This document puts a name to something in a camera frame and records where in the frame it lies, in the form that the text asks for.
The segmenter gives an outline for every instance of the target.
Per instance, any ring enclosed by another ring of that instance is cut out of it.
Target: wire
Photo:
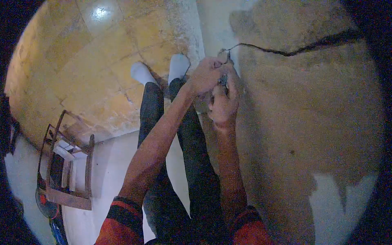
[[[225,51],[230,52],[230,50],[232,50],[233,48],[236,48],[238,46],[246,46],[246,47],[256,48],[256,49],[261,50],[263,52],[280,54],[285,57],[290,57],[290,56],[297,55],[299,53],[309,52],[309,51],[315,50],[315,49],[323,47],[323,46],[335,46],[335,45],[351,43],[351,42],[357,41],[359,39],[362,39],[364,37],[365,37],[364,34],[362,32],[360,32],[359,30],[354,30],[354,29],[348,28],[347,30],[342,31],[338,34],[325,36],[322,39],[319,39],[316,42],[314,42],[310,45],[307,45],[305,47],[299,48],[293,52],[284,52],[284,51],[273,50],[273,49],[264,49],[262,47],[258,47],[253,44],[239,43],[239,44],[233,46],[232,48],[222,49],[219,52],[219,54],[222,52],[225,52]]]

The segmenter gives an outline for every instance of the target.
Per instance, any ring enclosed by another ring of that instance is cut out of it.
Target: hand
[[[228,96],[223,91],[223,86],[218,84],[212,91],[212,101],[208,105],[208,116],[214,121],[215,127],[221,129],[235,129],[238,110],[238,91],[236,83],[240,78],[233,64],[225,64],[220,67],[222,74],[227,74]]]
[[[221,78],[222,63],[217,57],[206,57],[200,61],[190,78],[192,89],[198,95],[210,91]]]

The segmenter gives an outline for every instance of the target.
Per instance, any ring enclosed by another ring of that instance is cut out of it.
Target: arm
[[[144,195],[158,175],[177,129],[197,93],[186,83],[133,156],[119,196],[127,197],[140,206]]]
[[[233,244],[268,244],[272,242],[257,210],[247,206],[247,197],[241,178],[236,146],[237,90],[239,82],[232,64],[222,66],[227,73],[228,97],[221,85],[214,88],[214,103],[209,105],[209,117],[214,121],[219,145],[219,171],[221,181],[221,205]]]
[[[228,97],[221,85],[213,90],[214,103],[209,105],[209,117],[214,121],[219,147],[219,172],[221,181],[221,205],[228,223],[237,212],[247,206],[245,188],[242,182],[236,145],[236,115],[238,109],[235,83],[239,77],[231,64],[223,65],[227,73]]]
[[[178,92],[166,112],[133,156],[124,184],[114,198],[102,224],[96,244],[144,244],[142,204],[156,179],[182,118],[193,100],[218,83],[221,63],[216,58],[202,60]]]
[[[179,91],[166,112],[133,156],[125,175],[119,196],[140,206],[143,198],[158,175],[182,118],[198,94],[212,89],[221,76],[221,63],[217,58],[205,58]]]

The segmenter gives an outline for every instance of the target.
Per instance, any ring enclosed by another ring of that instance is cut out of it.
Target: floor
[[[187,54],[193,66],[204,56],[200,26],[177,24],[195,20],[179,4],[45,2],[14,51],[5,88],[30,141],[40,145],[48,123],[55,125],[64,109],[82,116],[98,141],[138,130],[143,86],[131,78],[131,65],[144,62],[165,84],[172,54]]]
[[[257,2],[49,0],[34,16],[17,45],[7,76],[6,93],[10,96],[13,115],[34,145],[41,144],[47,124],[56,123],[63,109],[84,118],[101,141],[94,149],[93,210],[63,207],[69,244],[95,242],[136,151],[138,132],[135,131],[139,127],[143,88],[130,77],[131,64],[139,60],[145,62],[164,84],[173,53],[186,53],[193,69],[204,56],[216,56],[221,48],[237,44],[239,40],[231,29],[230,14],[250,10]],[[231,55],[241,74],[239,50],[234,49]],[[204,115],[200,117],[207,132],[211,159],[216,165],[211,122]],[[35,162],[23,164],[36,167]],[[169,151],[167,166],[173,187],[189,212],[185,168],[177,139]],[[9,168],[10,178],[16,180],[15,189],[21,188],[17,185],[17,171],[24,169],[17,170],[11,164]],[[243,168],[244,176],[261,173],[258,169]],[[307,197],[307,203],[312,211],[314,243],[337,244],[357,223],[377,172],[366,175],[355,185],[345,186],[345,207],[341,202],[341,188],[332,175],[313,172],[312,176],[317,187]],[[83,188],[82,181],[77,180],[76,184],[77,188],[78,185]],[[245,183],[249,203],[258,208],[268,223],[266,210],[261,208],[264,203],[257,203],[262,193],[252,188],[257,184]],[[154,238],[146,222],[143,230],[145,241]]]

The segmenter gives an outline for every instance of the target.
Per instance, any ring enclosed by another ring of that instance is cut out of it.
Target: tile floor
[[[165,80],[171,55],[188,53],[181,35],[164,0],[48,0],[10,63],[11,111],[35,145],[64,109],[91,122],[98,141],[136,131],[143,86],[130,67],[145,62]]]

